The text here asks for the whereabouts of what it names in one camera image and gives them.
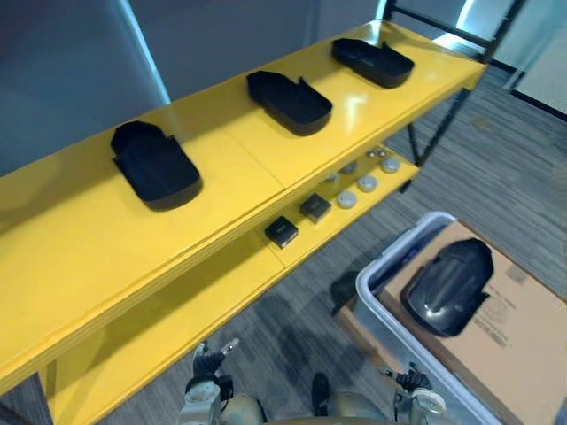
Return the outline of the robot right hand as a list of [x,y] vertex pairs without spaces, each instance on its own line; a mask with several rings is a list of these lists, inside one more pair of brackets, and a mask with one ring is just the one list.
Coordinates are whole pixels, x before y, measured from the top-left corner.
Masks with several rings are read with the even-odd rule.
[[432,384],[428,376],[420,371],[417,364],[413,361],[409,362],[409,370],[406,373],[398,373],[388,367],[383,367],[381,374],[392,379],[402,389],[408,392],[418,389],[432,389]]

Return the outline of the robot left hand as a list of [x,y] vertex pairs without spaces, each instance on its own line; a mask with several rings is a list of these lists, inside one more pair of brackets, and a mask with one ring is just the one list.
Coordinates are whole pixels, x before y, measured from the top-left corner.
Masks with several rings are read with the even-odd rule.
[[193,355],[193,374],[195,376],[214,375],[227,356],[238,347],[239,343],[240,339],[238,337],[232,338],[216,352],[209,350],[209,345],[206,340],[200,343]]

